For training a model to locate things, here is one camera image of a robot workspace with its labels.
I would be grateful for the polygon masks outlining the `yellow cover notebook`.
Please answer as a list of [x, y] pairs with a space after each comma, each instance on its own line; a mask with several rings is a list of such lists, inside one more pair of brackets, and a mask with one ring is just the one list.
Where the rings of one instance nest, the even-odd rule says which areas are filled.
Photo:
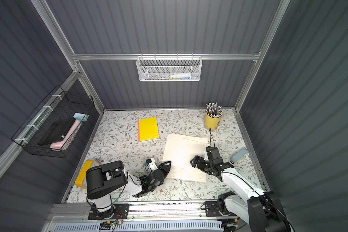
[[157, 117], [138, 120], [138, 140], [140, 142], [159, 137]]

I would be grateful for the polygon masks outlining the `cream lined notebook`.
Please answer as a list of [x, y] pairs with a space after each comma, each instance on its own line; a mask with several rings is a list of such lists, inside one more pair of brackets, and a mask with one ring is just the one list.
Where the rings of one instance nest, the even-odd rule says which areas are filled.
[[206, 174], [191, 166], [195, 156], [205, 157], [208, 142], [206, 138], [170, 134], [167, 137], [162, 161], [171, 162], [170, 179], [206, 182]]

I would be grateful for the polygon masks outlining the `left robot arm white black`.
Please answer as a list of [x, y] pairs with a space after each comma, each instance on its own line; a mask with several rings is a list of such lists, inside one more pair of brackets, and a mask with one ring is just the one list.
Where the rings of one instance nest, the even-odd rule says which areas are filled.
[[141, 177], [130, 174], [120, 160], [89, 168], [86, 171], [87, 200], [92, 200], [93, 204], [90, 204], [88, 219], [117, 219], [119, 216], [125, 219], [128, 208], [119, 210], [110, 194], [123, 188], [122, 191], [128, 192], [132, 197], [146, 196], [164, 183], [171, 164], [171, 161], [165, 161], [156, 165], [153, 158], [147, 159], [145, 167], [150, 172]]

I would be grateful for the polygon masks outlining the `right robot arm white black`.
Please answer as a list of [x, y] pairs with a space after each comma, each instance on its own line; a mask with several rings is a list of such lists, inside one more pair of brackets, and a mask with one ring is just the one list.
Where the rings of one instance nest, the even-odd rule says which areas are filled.
[[205, 202], [206, 210], [222, 216], [236, 215], [253, 232], [290, 232], [293, 229], [274, 192], [266, 192], [242, 177], [231, 163], [223, 161], [217, 147], [208, 146], [206, 152], [208, 159], [194, 156], [191, 166], [217, 177], [232, 189], [219, 195], [214, 206]]

